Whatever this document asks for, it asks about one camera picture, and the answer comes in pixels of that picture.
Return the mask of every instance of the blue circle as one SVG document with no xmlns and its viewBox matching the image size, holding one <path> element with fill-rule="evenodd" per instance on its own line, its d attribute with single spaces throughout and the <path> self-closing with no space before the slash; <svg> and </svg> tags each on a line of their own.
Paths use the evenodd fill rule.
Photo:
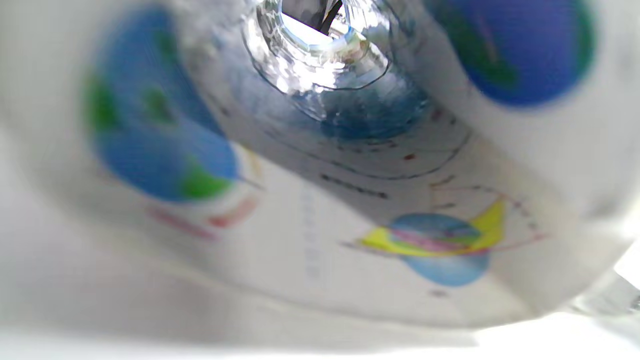
<svg viewBox="0 0 640 360">
<path fill-rule="evenodd" d="M 441 214 L 411 214 L 396 219 L 390 226 L 442 245 L 471 245 L 481 233 L 469 223 Z M 392 236 L 392 241 L 402 241 Z M 420 276 L 437 284 L 458 287 L 480 279 L 489 269 L 490 252 L 442 257 L 402 256 L 401 259 Z"/>
<path fill-rule="evenodd" d="M 118 24 L 89 89 L 97 152 L 122 179 L 163 200 L 220 194 L 236 155 L 179 63 L 170 15 L 154 5 Z"/>
<path fill-rule="evenodd" d="M 594 54 L 583 0 L 423 0 L 470 80 L 489 98 L 534 106 L 571 90 Z"/>
</svg>

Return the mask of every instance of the green landmass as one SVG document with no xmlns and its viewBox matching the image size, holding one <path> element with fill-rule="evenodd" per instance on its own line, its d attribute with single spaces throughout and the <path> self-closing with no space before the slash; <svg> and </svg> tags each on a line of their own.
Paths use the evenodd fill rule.
<svg viewBox="0 0 640 360">
<path fill-rule="evenodd" d="M 182 193 L 192 200 L 204 200 L 227 191 L 232 185 L 228 179 L 210 175 L 195 160 L 189 165 L 187 178 L 182 185 Z"/>
</svg>

